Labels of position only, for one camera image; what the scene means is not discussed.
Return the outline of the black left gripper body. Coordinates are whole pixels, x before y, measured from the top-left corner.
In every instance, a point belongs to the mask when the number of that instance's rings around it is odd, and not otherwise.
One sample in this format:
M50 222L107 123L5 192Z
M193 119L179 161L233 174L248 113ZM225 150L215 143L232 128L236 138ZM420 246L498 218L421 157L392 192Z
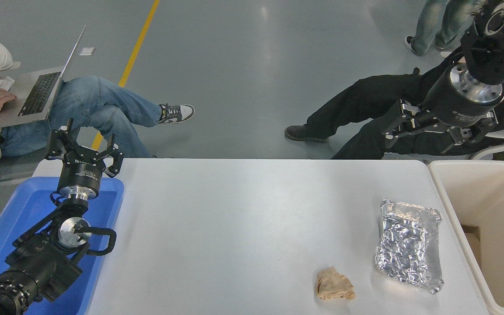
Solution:
M58 189L73 186L100 189L104 168L97 151L88 148L67 151L63 157Z

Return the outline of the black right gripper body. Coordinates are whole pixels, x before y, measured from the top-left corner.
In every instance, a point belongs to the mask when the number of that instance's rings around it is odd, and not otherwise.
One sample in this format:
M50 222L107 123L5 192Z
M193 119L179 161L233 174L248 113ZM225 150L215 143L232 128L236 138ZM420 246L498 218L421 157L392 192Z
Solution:
M444 124L468 127L502 100L502 84L480 82L467 66L449 66L430 88L422 107Z

